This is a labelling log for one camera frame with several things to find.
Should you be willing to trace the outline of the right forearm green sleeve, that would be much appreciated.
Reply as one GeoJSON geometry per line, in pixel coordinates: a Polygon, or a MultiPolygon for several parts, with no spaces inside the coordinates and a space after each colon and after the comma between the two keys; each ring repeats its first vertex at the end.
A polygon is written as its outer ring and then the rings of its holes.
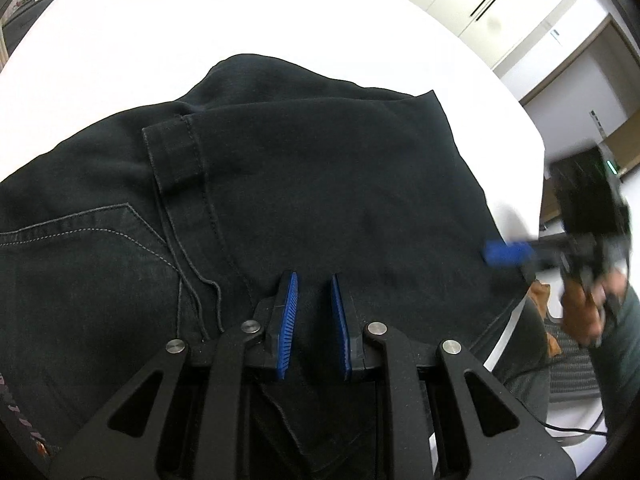
{"type": "Polygon", "coordinates": [[[605,322],[600,346],[589,349],[609,434],[623,426],[638,396],[639,353],[639,299],[629,285],[617,320],[605,322]]]}

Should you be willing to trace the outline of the person's right hand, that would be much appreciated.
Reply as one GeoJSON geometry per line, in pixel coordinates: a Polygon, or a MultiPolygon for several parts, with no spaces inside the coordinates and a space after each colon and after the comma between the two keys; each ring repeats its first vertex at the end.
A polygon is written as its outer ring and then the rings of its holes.
{"type": "Polygon", "coordinates": [[[574,278],[564,276],[562,331],[581,347],[595,346],[604,332],[605,320],[601,318],[600,310],[606,298],[615,296],[623,301],[627,285],[626,275],[617,268],[601,276],[588,289],[584,289],[574,278]]]}

